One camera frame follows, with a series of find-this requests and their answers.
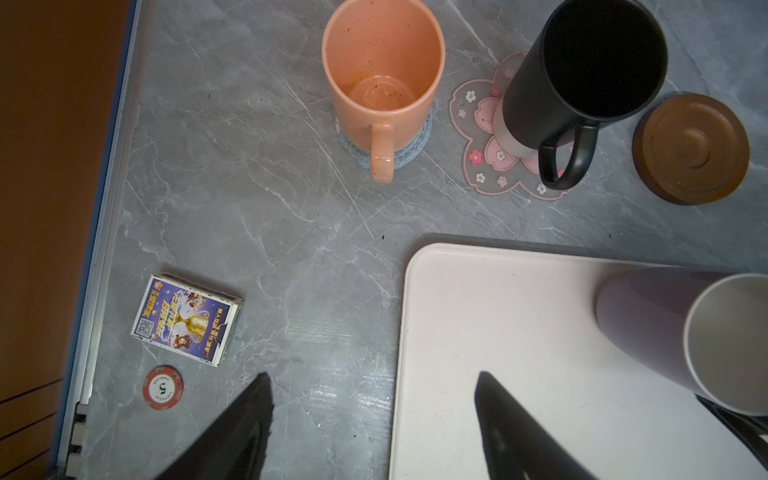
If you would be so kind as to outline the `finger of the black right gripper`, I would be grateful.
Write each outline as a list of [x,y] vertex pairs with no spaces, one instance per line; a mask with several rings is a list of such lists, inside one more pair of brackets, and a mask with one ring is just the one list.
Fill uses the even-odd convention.
[[702,396],[696,396],[696,398],[750,451],[763,468],[768,467],[766,416],[739,414]]

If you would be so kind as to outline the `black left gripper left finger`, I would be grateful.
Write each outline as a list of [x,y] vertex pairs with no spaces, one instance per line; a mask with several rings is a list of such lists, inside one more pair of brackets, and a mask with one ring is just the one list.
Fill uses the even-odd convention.
[[262,372],[157,479],[258,479],[273,411],[271,379]]

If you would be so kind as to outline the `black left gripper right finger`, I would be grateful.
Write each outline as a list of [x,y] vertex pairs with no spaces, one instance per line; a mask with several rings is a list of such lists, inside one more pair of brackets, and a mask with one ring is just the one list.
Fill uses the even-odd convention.
[[489,372],[474,393],[484,457],[491,479],[591,479]]

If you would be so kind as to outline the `white lavender mug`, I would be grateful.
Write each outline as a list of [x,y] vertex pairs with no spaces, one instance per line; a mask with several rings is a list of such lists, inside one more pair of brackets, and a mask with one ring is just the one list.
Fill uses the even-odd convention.
[[767,277],[648,267],[610,277],[602,333],[654,372],[739,414],[767,413]]

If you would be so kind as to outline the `pink flower coaster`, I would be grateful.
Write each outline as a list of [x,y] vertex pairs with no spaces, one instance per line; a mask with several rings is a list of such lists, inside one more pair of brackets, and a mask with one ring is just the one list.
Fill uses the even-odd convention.
[[524,58],[523,52],[510,54],[490,78],[459,85],[449,102],[450,119],[466,141],[461,164],[467,183],[477,193],[500,196],[515,191],[534,199],[555,201],[567,192],[543,184],[538,157],[523,158],[509,153],[493,134],[494,113]]

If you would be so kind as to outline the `brown wooden round coaster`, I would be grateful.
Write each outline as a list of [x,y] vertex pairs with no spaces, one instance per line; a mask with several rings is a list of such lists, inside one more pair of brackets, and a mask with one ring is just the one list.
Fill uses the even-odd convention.
[[670,98],[643,116],[632,143],[635,168],[661,199],[695,206],[719,201],[744,180],[746,130],[724,103],[701,94]]

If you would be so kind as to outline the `light blue woven coaster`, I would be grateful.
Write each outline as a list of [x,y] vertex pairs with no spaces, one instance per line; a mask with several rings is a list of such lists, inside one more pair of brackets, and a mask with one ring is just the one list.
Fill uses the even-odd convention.
[[[425,123],[419,133],[403,148],[395,151],[394,169],[401,169],[413,162],[427,145],[435,116],[435,108],[432,107],[427,115]],[[335,119],[337,137],[344,149],[352,156],[355,162],[363,169],[370,169],[370,153],[350,140],[341,130],[338,119]]]

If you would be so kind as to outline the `black mug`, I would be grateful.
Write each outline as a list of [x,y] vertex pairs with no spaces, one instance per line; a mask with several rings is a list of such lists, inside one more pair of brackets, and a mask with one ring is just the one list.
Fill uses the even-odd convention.
[[565,1],[504,91],[493,134],[506,152],[537,156],[544,186],[585,176],[601,128],[645,108],[668,64],[663,32],[637,1]]

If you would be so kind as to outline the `orange pink mug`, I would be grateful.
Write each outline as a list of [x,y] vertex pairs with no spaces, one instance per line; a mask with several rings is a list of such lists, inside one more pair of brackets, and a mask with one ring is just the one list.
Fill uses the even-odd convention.
[[323,35],[322,63],[341,133],[374,182],[424,131],[445,66],[439,23],[420,1],[345,1]]

